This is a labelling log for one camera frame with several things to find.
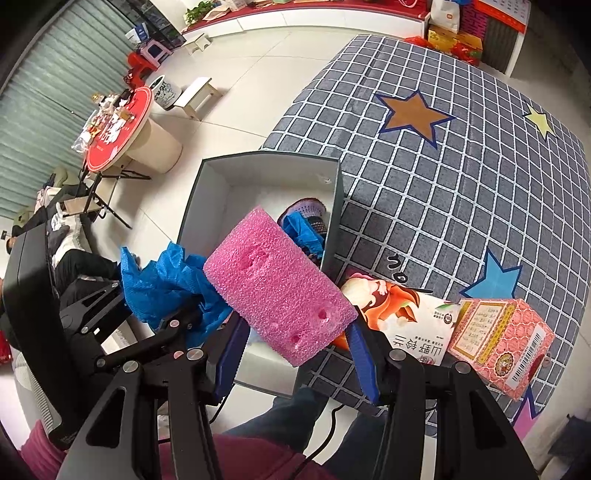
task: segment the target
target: printed label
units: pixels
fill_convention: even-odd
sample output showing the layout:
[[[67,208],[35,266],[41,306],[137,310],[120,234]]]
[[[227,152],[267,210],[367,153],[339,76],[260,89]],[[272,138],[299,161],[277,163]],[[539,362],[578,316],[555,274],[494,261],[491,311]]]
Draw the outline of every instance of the printed label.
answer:
[[[527,342],[527,347],[525,347],[523,355],[521,355],[521,358],[505,382],[507,387],[514,390],[517,388],[517,386],[519,386],[521,378],[527,371],[529,371],[531,362],[535,358],[535,353],[538,351],[538,348],[540,348],[540,345],[544,341],[545,337],[545,330],[540,325],[536,325],[534,333],[532,333],[530,337],[530,341]]]
[[[458,352],[474,360],[484,345],[505,303],[482,302],[472,315],[466,329],[458,338],[454,347]]]

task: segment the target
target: foam hole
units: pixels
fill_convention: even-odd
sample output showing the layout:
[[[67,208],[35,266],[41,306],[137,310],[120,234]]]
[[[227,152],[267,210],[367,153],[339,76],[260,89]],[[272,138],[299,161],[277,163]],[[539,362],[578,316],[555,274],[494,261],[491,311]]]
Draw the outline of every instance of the foam hole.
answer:
[[[238,262],[240,270],[256,270],[261,268],[268,258],[267,252],[265,252],[260,245],[253,245],[249,250],[242,253]]]
[[[294,349],[298,349],[298,344],[301,342],[301,334],[294,333],[290,338],[291,343],[294,344]]]
[[[326,323],[329,321],[329,314],[326,313],[325,309],[320,309],[320,311],[318,312],[318,318],[322,323]]]

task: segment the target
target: pink patterned box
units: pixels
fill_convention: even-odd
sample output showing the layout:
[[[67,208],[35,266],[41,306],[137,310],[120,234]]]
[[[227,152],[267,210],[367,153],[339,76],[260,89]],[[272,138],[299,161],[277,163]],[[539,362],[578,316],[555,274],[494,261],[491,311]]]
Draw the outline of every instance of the pink patterned box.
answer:
[[[462,300],[447,351],[519,400],[554,340],[523,300]]]

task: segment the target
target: blue star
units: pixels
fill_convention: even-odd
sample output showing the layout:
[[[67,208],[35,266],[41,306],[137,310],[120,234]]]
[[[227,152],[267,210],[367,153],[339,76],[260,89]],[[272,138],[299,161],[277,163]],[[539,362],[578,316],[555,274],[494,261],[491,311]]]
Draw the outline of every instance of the blue star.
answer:
[[[492,252],[486,249],[484,277],[460,292],[469,299],[513,299],[521,265],[504,269]]]

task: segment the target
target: blue gripper pad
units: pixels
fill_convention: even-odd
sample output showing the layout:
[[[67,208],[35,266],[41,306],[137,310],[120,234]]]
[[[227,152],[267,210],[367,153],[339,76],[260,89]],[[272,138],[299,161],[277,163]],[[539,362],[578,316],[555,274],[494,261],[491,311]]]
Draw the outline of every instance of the blue gripper pad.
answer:
[[[363,338],[361,328],[356,320],[346,328],[345,336],[347,337],[349,350],[353,356],[355,371],[357,372],[361,390],[363,390],[369,401],[375,404],[379,398],[376,366]]]

